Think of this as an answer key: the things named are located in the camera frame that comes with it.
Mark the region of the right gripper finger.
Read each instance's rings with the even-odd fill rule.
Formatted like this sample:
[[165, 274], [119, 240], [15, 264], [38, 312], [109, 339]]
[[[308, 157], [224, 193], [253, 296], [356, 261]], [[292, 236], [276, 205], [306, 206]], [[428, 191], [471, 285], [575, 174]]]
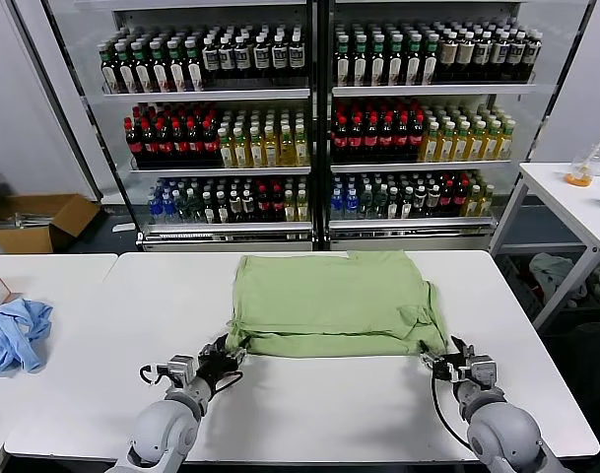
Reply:
[[468, 345], [464, 340], [455, 335], [451, 336], [451, 341], [456, 348], [456, 352], [449, 355], [450, 360], [453, 363], [469, 363], [475, 356], [474, 346]]
[[419, 345], [421, 363], [432, 373], [432, 377], [450, 377], [446, 359], [434, 354], [426, 344]]

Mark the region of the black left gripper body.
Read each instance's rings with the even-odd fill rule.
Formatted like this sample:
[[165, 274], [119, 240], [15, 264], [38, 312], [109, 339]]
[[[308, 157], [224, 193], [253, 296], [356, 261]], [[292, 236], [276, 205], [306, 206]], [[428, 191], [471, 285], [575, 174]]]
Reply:
[[240, 366], [236, 366], [227, 350], [225, 356], [200, 356], [196, 375], [206, 381], [212, 392], [222, 392], [243, 377]]

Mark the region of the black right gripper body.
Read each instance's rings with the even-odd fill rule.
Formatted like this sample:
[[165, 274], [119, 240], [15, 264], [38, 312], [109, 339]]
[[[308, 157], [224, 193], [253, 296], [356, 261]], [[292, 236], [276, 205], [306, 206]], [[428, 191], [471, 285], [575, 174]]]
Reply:
[[448, 354], [441, 359], [441, 379], [458, 383], [472, 378], [470, 362], [472, 353]]

